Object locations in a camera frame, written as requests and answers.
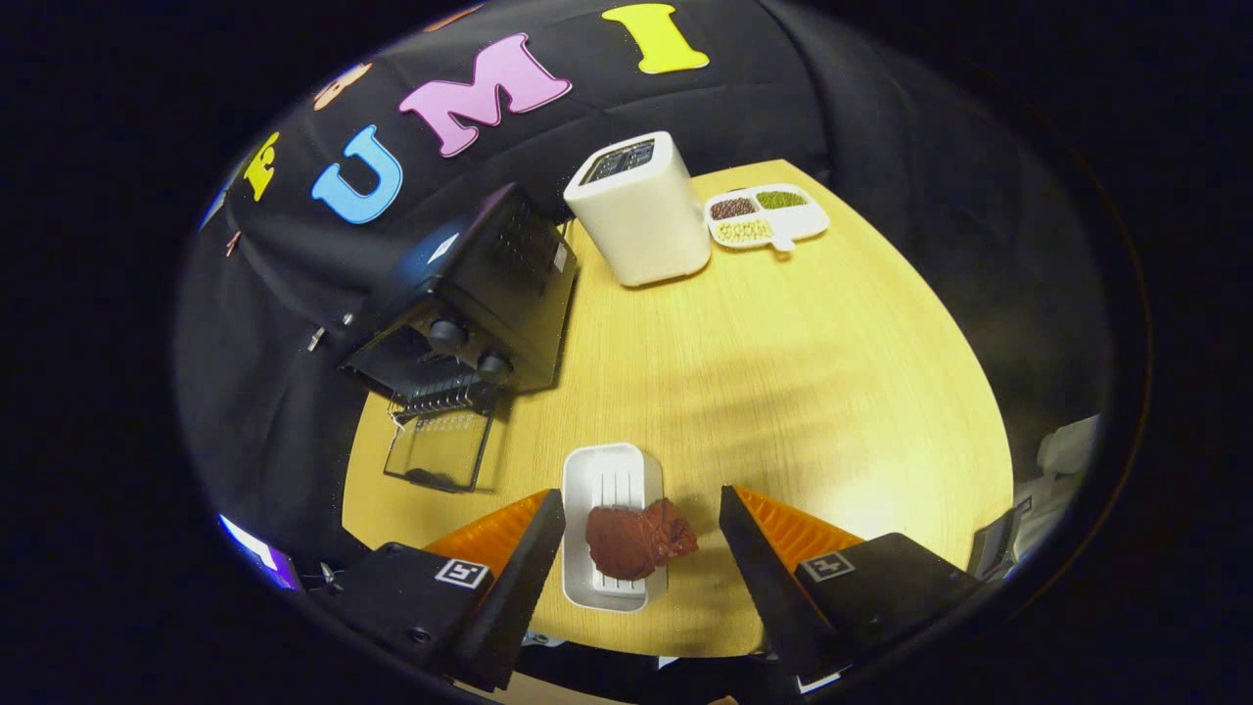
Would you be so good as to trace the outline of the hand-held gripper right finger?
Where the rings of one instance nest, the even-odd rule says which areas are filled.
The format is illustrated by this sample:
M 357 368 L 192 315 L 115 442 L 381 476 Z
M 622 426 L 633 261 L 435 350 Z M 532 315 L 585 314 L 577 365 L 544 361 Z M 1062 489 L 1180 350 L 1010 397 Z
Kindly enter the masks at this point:
M 863 540 L 741 486 L 718 523 L 766 630 L 801 685 L 908 642 L 984 582 L 903 533 Z

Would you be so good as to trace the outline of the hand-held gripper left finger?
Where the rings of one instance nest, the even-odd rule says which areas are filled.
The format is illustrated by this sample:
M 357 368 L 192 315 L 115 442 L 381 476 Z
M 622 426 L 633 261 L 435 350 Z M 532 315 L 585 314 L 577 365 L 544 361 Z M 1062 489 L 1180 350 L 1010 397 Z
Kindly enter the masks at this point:
M 565 527 L 561 493 L 548 488 L 425 547 L 382 543 L 309 602 L 403 671 L 504 690 Z

